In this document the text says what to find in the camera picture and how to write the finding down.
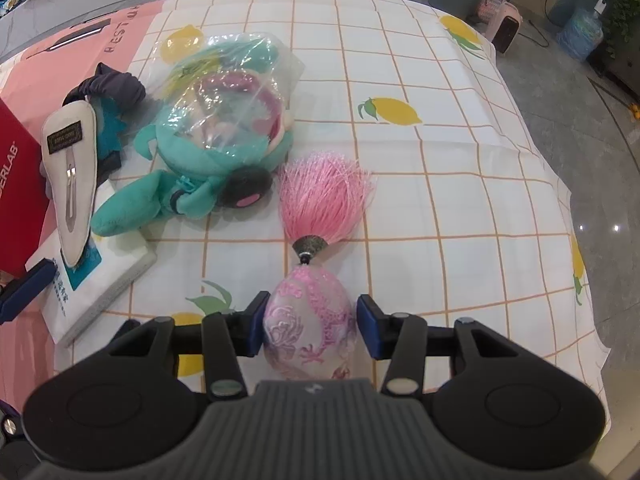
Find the pink embroidered sachet with tassel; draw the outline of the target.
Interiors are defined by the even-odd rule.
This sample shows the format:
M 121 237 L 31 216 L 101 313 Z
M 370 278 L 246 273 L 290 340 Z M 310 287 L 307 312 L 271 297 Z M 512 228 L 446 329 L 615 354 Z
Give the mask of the pink embroidered sachet with tassel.
M 337 153 L 311 153 L 279 172 L 280 220 L 296 263 L 271 293 L 262 327 L 266 360 L 286 379 L 352 374 L 355 304 L 324 257 L 358 228 L 373 190 L 370 172 Z

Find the white tissue packet teal label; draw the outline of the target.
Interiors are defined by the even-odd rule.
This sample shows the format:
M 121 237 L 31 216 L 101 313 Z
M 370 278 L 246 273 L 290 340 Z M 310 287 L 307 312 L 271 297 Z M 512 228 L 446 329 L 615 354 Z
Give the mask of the white tissue packet teal label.
M 31 269 L 42 259 L 55 265 L 55 276 L 41 294 L 40 311 L 51 339 L 69 346 L 137 278 L 153 265 L 156 255 L 138 231 L 110 237 L 91 233 L 76 266 L 64 259 L 60 234 L 64 218 L 29 257 Z

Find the teal plush doll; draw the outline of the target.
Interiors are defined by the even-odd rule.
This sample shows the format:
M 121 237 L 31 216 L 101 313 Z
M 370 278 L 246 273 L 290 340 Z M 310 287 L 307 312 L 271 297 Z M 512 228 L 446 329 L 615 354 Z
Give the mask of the teal plush doll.
M 303 62 L 268 32 L 218 35 L 179 61 L 164 58 L 155 116 L 134 149 L 164 163 L 116 191 L 91 220 L 99 236 L 169 217 L 242 209 L 267 195 L 293 145 L 291 94 Z

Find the dark navy cloth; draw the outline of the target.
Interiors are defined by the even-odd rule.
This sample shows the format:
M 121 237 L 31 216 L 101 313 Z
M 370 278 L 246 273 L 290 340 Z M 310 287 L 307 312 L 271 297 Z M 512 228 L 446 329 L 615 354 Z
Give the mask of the dark navy cloth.
M 136 76 L 99 62 L 94 74 L 70 90 L 62 105 L 91 98 L 107 99 L 113 101 L 120 112 L 126 113 L 140 104 L 145 96 L 145 86 Z

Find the red cardboard box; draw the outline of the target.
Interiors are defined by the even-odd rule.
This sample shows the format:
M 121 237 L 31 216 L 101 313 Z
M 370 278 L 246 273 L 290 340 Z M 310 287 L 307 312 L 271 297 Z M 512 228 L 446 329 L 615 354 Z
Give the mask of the red cardboard box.
M 0 108 L 0 264 L 2 272 L 20 278 L 39 246 L 49 199 L 40 144 L 5 102 Z

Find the lemon patterned grid tablecloth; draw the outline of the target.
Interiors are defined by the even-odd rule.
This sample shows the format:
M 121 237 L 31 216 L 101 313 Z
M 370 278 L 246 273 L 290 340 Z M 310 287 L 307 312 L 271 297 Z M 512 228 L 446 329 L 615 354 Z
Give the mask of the lemon patterned grid tablecloth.
M 584 382 L 606 406 L 610 350 L 594 326 L 570 191 L 535 148 L 490 45 L 462 21 L 399 0 L 160 0 L 127 72 L 152 92 L 162 61 L 198 40 L 268 32 L 303 62 L 291 96 L 294 159 L 342 153 L 373 176 L 358 228 L 324 257 L 355 303 L 430 325 L 474 318 Z M 156 263 L 68 347 L 59 373 L 126 318 L 177 324 L 244 309 L 296 263 L 277 196 L 239 212 L 174 217 L 142 233 Z M 352 377 L 387 362 L 361 339 Z

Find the small pink heater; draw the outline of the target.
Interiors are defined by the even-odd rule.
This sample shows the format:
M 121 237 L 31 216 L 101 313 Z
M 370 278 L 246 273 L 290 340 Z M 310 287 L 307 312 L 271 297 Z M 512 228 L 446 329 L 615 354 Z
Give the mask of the small pink heater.
M 506 54 L 523 23 L 518 8 L 508 0 L 480 0 L 477 15 L 487 25 L 484 36 L 498 54 Z

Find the blue water bottle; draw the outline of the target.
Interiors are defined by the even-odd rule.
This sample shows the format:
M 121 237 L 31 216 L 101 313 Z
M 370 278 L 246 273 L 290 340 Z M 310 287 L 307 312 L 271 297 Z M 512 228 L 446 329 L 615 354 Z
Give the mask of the blue water bottle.
M 575 60 L 584 62 L 602 42 L 605 9 L 604 0 L 598 0 L 592 10 L 578 8 L 556 36 L 559 46 Z

